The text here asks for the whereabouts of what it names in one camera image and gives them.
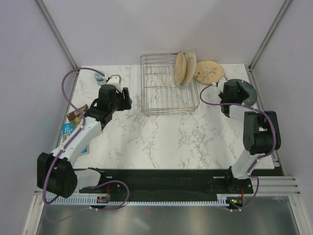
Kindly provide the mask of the dark teal plate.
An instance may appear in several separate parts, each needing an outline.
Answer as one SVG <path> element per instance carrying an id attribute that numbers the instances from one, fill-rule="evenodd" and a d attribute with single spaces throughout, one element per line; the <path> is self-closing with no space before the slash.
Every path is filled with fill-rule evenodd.
<path id="1" fill-rule="evenodd" d="M 237 80 L 241 80 L 241 79 L 230 79 L 230 81 L 232 81 L 232 82 L 236 82 Z M 256 101 L 257 101 L 257 92 L 256 92 L 255 88 L 252 85 L 251 85 L 251 88 L 252 88 L 252 96 L 251 96 L 252 103 L 251 104 L 246 104 L 248 106 L 253 106 L 256 103 Z"/>

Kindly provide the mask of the blue and cream plate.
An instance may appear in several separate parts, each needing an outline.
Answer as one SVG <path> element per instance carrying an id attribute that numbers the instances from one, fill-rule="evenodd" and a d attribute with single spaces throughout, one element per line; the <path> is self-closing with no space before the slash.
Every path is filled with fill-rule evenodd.
<path id="1" fill-rule="evenodd" d="M 184 56 L 186 59 L 186 71 L 185 77 L 180 84 L 181 86 L 187 86 L 191 82 L 197 65 L 197 57 L 194 51 L 188 51 Z"/>

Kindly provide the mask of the cream plate with yellow bird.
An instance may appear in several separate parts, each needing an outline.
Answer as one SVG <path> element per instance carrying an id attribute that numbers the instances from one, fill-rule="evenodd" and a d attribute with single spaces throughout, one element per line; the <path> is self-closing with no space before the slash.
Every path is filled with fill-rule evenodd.
<path id="1" fill-rule="evenodd" d="M 186 72 L 186 59 L 182 51 L 179 51 L 175 61 L 174 82 L 176 86 L 179 86 Z"/>

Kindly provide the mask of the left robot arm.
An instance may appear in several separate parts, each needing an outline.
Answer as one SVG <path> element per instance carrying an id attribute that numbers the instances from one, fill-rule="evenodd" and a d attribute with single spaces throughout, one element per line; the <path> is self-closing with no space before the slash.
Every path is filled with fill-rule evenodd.
<path id="1" fill-rule="evenodd" d="M 70 197 L 74 191 L 91 187 L 96 192 L 107 188 L 107 180 L 95 169 L 75 171 L 73 166 L 83 149 L 111 121 L 116 111 L 129 110 L 132 100 L 127 87 L 118 90 L 115 85 L 103 85 L 98 98 L 85 112 L 82 125 L 59 147 L 51 153 L 41 153 L 37 158 L 37 186 L 44 193 L 50 192 L 63 198 Z"/>

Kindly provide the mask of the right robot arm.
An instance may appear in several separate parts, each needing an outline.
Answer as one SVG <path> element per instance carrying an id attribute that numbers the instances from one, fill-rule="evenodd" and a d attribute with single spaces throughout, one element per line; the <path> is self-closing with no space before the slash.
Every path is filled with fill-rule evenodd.
<path id="1" fill-rule="evenodd" d="M 280 148 L 281 137 L 277 114 L 252 108 L 257 101 L 257 92 L 251 84 L 240 79 L 221 79 L 217 87 L 220 90 L 221 112 L 243 124 L 244 150 L 230 167 L 231 176 L 224 180 L 225 189 L 234 193 L 241 188 L 241 180 L 249 177 L 261 158 Z"/>

